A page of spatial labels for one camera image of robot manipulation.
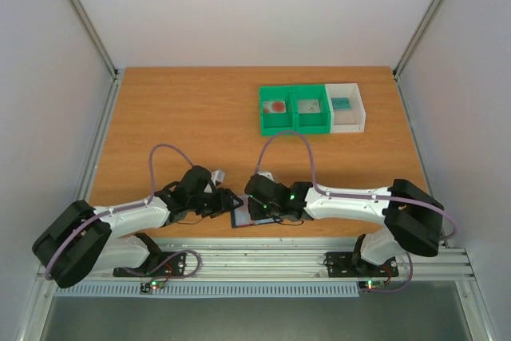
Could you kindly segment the dark blue card holder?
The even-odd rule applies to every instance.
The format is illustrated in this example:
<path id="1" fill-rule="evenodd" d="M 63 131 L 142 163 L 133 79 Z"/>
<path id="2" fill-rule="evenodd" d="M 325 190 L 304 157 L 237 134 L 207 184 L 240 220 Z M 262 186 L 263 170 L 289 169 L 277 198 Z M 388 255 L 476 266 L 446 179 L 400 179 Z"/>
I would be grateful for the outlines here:
<path id="1" fill-rule="evenodd" d="M 248 211 L 247 205 L 239 207 L 230 212 L 231 227 L 232 228 L 247 228 L 251 226 L 274 224 L 272 218 L 252 219 Z"/>

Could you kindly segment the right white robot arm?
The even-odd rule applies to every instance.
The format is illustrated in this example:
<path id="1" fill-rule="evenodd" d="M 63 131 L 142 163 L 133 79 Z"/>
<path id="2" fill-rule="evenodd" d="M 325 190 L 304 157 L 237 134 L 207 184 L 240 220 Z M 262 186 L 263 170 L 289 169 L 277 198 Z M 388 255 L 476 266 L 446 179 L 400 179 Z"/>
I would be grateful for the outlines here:
<path id="1" fill-rule="evenodd" d="M 443 207 L 408 180 L 366 190 L 327 188 L 311 182 L 286 186 L 263 174 L 245 187 L 251 217 L 272 220 L 359 220 L 379 225 L 358 237 L 348 260 L 359 276 L 372 273 L 395 256 L 438 255 Z"/>

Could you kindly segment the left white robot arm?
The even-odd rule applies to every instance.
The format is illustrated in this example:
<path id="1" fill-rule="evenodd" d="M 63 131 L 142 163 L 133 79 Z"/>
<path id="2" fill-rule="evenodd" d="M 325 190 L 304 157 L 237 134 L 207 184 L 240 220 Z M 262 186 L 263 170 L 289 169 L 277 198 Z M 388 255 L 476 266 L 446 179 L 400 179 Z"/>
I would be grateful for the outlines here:
<path id="1" fill-rule="evenodd" d="M 232 190 L 220 187 L 224 174 L 193 165 L 150 197 L 112 207 L 77 200 L 34 241 L 32 252 L 46 278 L 60 288 L 81 282 L 92 272 L 117 276 L 161 276 L 169 255 L 145 234 L 181 222 L 188 213 L 217 217 L 243 206 Z"/>

